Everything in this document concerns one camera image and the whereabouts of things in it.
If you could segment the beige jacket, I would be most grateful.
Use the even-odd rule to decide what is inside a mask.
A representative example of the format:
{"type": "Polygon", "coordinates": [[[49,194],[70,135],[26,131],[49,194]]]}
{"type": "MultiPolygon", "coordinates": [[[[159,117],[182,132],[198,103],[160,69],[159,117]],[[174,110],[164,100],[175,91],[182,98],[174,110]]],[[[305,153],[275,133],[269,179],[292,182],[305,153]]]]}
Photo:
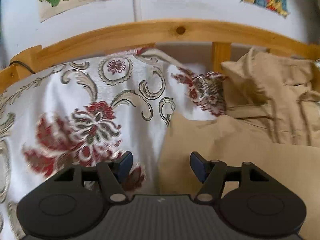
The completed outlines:
{"type": "Polygon", "coordinates": [[[191,152],[230,166],[250,161],[302,198],[301,236],[319,239],[319,69],[310,60],[255,49],[222,68],[224,115],[171,116],[158,165],[161,194],[199,191],[191,152]]]}

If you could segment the wooden bed frame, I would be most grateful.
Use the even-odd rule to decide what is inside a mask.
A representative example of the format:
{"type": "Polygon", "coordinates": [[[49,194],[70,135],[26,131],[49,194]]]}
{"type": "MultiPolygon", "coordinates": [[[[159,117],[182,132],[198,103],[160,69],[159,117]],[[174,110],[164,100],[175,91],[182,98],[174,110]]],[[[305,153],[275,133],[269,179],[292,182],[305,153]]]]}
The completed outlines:
{"type": "Polygon", "coordinates": [[[17,54],[13,64],[1,70],[1,91],[51,66],[83,56],[112,54],[161,42],[211,42],[212,67],[231,58],[231,44],[265,47],[276,55],[319,59],[319,46],[252,26],[214,20],[154,20],[114,25],[89,31],[42,48],[34,46],[17,54]]]}

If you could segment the white floral satin bedspread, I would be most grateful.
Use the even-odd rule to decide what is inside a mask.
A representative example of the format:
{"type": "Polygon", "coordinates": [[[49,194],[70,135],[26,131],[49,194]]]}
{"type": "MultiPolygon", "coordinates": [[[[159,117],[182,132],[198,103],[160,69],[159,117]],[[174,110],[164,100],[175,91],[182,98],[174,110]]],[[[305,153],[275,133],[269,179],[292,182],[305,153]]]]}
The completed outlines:
{"type": "Polygon", "coordinates": [[[129,194],[159,192],[158,159],[171,114],[225,111],[223,75],[201,74],[158,49],[71,61],[1,94],[1,239],[22,239],[18,202],[59,172],[133,154],[129,194]]]}

